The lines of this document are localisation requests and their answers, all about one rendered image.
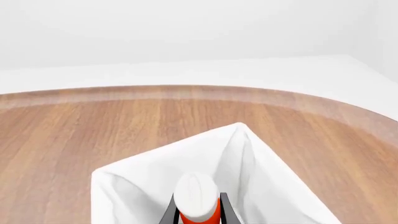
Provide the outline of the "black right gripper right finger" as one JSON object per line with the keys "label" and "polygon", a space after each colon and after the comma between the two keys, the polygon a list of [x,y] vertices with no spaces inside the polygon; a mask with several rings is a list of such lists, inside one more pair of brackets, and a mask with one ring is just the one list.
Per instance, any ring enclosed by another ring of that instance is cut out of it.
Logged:
{"label": "black right gripper right finger", "polygon": [[240,224],[233,207],[229,201],[228,194],[220,193],[221,224]]}

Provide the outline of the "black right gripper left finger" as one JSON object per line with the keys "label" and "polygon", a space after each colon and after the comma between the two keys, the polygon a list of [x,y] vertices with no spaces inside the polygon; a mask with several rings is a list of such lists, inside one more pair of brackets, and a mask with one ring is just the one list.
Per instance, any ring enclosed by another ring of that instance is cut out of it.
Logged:
{"label": "black right gripper left finger", "polygon": [[164,212],[159,224],[179,224],[180,211],[178,210],[174,195],[172,195],[166,211]]}

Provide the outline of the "white fabric basket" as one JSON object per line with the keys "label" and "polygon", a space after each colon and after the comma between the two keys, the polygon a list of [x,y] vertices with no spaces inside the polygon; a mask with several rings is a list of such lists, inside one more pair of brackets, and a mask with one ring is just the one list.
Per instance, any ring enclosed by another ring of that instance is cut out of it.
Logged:
{"label": "white fabric basket", "polygon": [[96,169],[91,175],[91,224],[159,224],[177,181],[193,171],[212,177],[244,224],[341,224],[243,123]]}

